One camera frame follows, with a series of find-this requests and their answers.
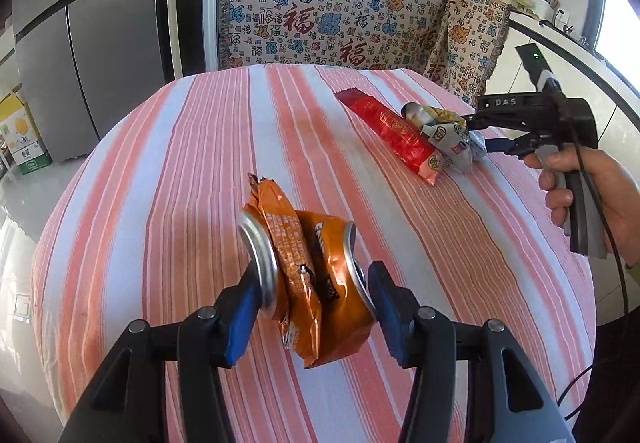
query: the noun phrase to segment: orange can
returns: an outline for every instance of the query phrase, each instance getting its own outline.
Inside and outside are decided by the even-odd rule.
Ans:
[[[322,303],[320,354],[309,367],[357,353],[369,338],[376,310],[353,256],[356,225],[340,217],[297,211],[316,269]]]
[[[278,258],[271,242],[269,227],[260,211],[251,203],[240,210],[238,229],[249,252],[262,292],[262,313],[282,322],[289,315],[289,297],[284,274],[278,268]]]

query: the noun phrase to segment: human hand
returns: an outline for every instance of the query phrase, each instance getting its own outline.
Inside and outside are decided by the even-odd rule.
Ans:
[[[585,170],[591,174],[600,198],[604,215],[616,241],[620,256],[633,266],[640,261],[640,192],[636,182],[616,160],[602,150],[580,147]],[[549,168],[558,172],[579,170],[578,156],[574,147],[547,157]],[[540,159],[530,154],[524,159],[530,168],[542,168]],[[568,207],[574,195],[567,188],[556,188],[556,176],[550,170],[543,170],[539,179],[540,188],[547,191],[546,207],[551,210],[551,220],[561,227],[567,217]],[[605,242],[612,251],[609,238]]]

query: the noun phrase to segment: black cable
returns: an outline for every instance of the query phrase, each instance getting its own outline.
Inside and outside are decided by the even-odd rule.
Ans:
[[[613,256],[616,259],[616,265],[618,266],[618,276],[620,277],[620,288],[621,288],[621,291],[622,291],[622,305],[623,305],[623,312],[624,312],[623,318],[624,319],[623,319],[623,326],[622,326],[622,334],[620,335],[620,351],[619,351],[619,353],[615,357],[611,357],[611,358],[608,358],[608,359],[600,360],[597,363],[592,363],[590,366],[588,366],[586,369],[584,369],[578,376],[576,376],[574,379],[572,379],[572,381],[569,383],[569,385],[567,385],[567,387],[564,389],[564,391],[562,391],[562,394],[558,397],[558,407],[560,407],[560,404],[565,399],[566,395],[569,393],[571,388],[577,383],[577,381],[580,378],[582,378],[582,376],[584,376],[591,369],[597,367],[601,363],[612,362],[612,361],[618,360],[618,359],[620,359],[622,357],[626,331],[628,330],[628,327],[629,327],[629,298],[628,298],[628,294],[627,294],[627,291],[626,291],[625,271],[623,269],[622,261],[620,259],[620,253],[618,252],[618,246],[616,245],[616,240],[613,238],[613,233],[611,232],[611,229],[609,228],[609,223],[607,222],[607,217],[604,214],[604,208],[602,206],[602,201],[600,201],[600,196],[596,192],[596,189],[593,187],[593,184],[591,184],[591,178],[589,177],[588,172],[584,168],[584,162],[582,160],[582,153],[580,152],[580,142],[578,141],[578,135],[575,132],[575,126],[574,126],[573,119],[569,119],[569,124],[570,124],[570,128],[571,128],[571,133],[572,133],[572,136],[573,136],[573,139],[574,139],[575,152],[576,152],[576,154],[578,156],[578,165],[580,166],[580,173],[582,174],[582,177],[584,178],[585,182],[587,183],[587,188],[589,189],[589,193],[591,194],[591,197],[593,198],[593,202],[596,205],[596,209],[598,210],[598,215],[600,216],[600,220],[602,221],[602,224],[604,225],[605,232],[607,233],[607,237],[609,238],[609,242],[611,244],[611,251],[613,252]],[[576,407],[576,409],[571,414],[569,414],[568,416],[565,417],[565,420],[569,421],[572,417],[574,417],[576,414],[578,414],[580,412],[580,409],[582,408],[583,404],[584,404],[584,400],[582,401],[582,403],[578,407]]]

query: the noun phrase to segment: metal rivet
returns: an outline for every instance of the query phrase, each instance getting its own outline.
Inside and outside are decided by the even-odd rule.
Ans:
[[[131,324],[129,324],[130,333],[142,333],[146,329],[146,322],[144,320],[138,319],[134,320]]]
[[[213,306],[203,306],[200,309],[198,309],[198,317],[203,320],[213,318],[217,314],[218,312]]]
[[[436,310],[428,306],[418,308],[418,317],[423,320],[433,320],[436,317]]]
[[[499,333],[500,331],[504,331],[504,324],[501,320],[497,318],[492,318],[486,323],[487,327],[491,329],[494,333]]]

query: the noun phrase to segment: table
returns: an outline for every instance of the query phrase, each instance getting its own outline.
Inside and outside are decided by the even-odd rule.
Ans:
[[[537,173],[493,154],[430,187],[335,100],[347,87],[395,110],[417,101],[471,112],[412,71],[270,64],[172,82],[100,142],[34,256],[36,340],[63,420],[129,321],[180,321],[238,282],[248,263],[236,229],[248,172],[275,179],[296,207],[353,219],[361,266],[382,259],[422,304],[465,323],[504,320],[552,395],[591,363],[589,266],[550,222]],[[178,442],[174,366],[167,375]],[[358,354],[303,370],[276,325],[259,318],[222,384],[239,442],[333,442],[339,431],[340,441],[389,443],[412,377],[388,355],[379,327]],[[564,413],[587,383],[572,389]],[[458,373],[454,443],[465,391]]]

